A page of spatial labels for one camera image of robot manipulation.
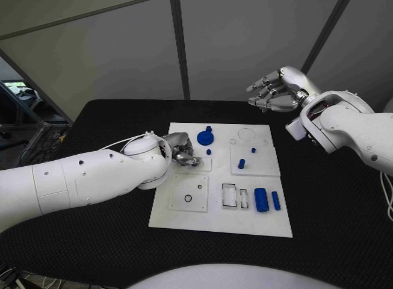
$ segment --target white wall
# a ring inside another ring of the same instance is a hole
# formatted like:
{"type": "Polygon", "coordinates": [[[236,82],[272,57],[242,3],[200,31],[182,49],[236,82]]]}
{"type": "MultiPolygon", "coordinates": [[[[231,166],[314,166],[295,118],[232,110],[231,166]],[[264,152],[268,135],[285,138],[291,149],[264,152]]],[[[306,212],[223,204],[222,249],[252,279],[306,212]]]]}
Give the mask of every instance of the white wall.
{"type": "Polygon", "coordinates": [[[0,1],[0,36],[131,0],[0,1]]]}
{"type": "Polygon", "coordinates": [[[20,75],[16,73],[10,65],[6,63],[3,58],[0,57],[0,80],[2,81],[20,81],[23,78],[20,75]]]}
{"type": "Polygon", "coordinates": [[[92,99],[183,99],[169,0],[0,41],[72,120],[92,99]]]}
{"type": "Polygon", "coordinates": [[[182,0],[192,99],[245,101],[245,88],[303,67],[336,0],[182,0]]]}
{"type": "Polygon", "coordinates": [[[308,76],[383,111],[393,97],[393,1],[350,1],[308,76]]]}

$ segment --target metal frame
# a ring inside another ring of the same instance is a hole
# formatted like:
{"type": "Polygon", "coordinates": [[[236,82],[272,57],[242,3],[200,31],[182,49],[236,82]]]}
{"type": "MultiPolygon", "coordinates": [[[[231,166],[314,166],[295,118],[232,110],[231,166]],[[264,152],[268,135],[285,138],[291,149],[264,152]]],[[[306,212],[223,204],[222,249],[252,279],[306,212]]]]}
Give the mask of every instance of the metal frame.
{"type": "Polygon", "coordinates": [[[28,146],[23,149],[23,152],[20,153],[20,158],[16,160],[15,162],[15,167],[19,167],[20,162],[25,160],[25,158],[28,157],[28,154],[25,153],[28,150],[31,150],[32,148],[35,148],[38,141],[41,140],[45,132],[48,131],[48,129],[52,126],[68,126],[68,125],[51,125],[51,123],[48,123],[46,121],[42,120],[42,118],[38,116],[38,114],[31,110],[31,108],[26,106],[26,104],[23,103],[23,101],[19,99],[19,97],[16,96],[16,94],[12,92],[12,90],[8,88],[8,86],[5,85],[3,81],[0,80],[0,89],[5,92],[5,94],[8,95],[8,97],[10,98],[10,100],[13,101],[13,103],[16,104],[16,108],[18,111],[25,112],[31,119],[36,122],[35,125],[23,125],[19,122],[19,119],[16,120],[16,124],[13,125],[0,125],[0,128],[19,128],[19,129],[33,129],[36,128],[36,134],[32,137],[28,146]]]}

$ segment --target robotic hand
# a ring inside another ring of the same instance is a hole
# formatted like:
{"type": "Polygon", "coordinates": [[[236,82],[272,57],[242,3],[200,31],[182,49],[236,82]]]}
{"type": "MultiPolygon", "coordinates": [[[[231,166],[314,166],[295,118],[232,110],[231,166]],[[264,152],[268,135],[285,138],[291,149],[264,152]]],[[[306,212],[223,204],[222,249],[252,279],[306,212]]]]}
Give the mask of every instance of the robotic hand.
{"type": "Polygon", "coordinates": [[[147,132],[121,153],[108,147],[0,171],[0,232],[46,213],[104,202],[137,186],[156,188],[166,181],[172,161],[182,166],[200,164],[186,132],[164,137],[147,132]]]}
{"type": "Polygon", "coordinates": [[[349,146],[370,167],[393,176],[393,113],[375,113],[349,91],[321,92],[291,66],[262,77],[247,92],[257,89],[261,91],[248,103],[262,111],[291,111],[303,107],[301,115],[285,126],[295,140],[308,136],[329,154],[349,146]],[[278,96],[284,91],[290,95],[278,96]]]}

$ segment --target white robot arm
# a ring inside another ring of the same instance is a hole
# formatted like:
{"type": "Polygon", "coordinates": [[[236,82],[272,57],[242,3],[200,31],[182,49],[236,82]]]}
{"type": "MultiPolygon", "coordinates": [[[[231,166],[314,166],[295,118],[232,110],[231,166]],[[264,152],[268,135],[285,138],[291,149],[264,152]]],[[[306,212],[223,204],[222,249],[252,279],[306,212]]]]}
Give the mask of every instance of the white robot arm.
{"type": "Polygon", "coordinates": [[[46,213],[113,199],[137,186],[156,188],[172,160],[183,166],[200,163],[186,132],[163,138],[147,132],[123,153],[101,149],[0,171],[0,232],[46,213]]]}
{"type": "Polygon", "coordinates": [[[393,176],[393,113],[375,113],[362,98],[349,91],[321,92],[306,74],[291,66],[262,77],[247,88],[261,89],[248,103],[262,111],[290,111],[303,107],[301,115],[287,124],[295,140],[306,136],[329,152],[349,146],[363,162],[393,176]],[[278,96],[288,91],[288,96],[278,96]],[[277,102],[285,98],[285,106],[277,102]]]}

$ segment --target black table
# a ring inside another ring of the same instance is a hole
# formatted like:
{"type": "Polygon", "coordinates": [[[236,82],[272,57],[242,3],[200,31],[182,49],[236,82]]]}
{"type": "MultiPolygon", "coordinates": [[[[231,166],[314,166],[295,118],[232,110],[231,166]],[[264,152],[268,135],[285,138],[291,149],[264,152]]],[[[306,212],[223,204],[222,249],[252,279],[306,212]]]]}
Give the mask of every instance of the black table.
{"type": "Polygon", "coordinates": [[[136,189],[10,228],[0,238],[0,261],[59,279],[117,287],[186,265],[239,263],[346,288],[393,288],[393,223],[379,172],[349,148],[327,155],[308,140],[294,141],[285,124],[295,116],[264,114],[242,102],[97,100],[56,155],[97,150],[144,131],[163,135],[170,122],[271,125],[294,238],[149,228],[154,190],[136,189]]]}

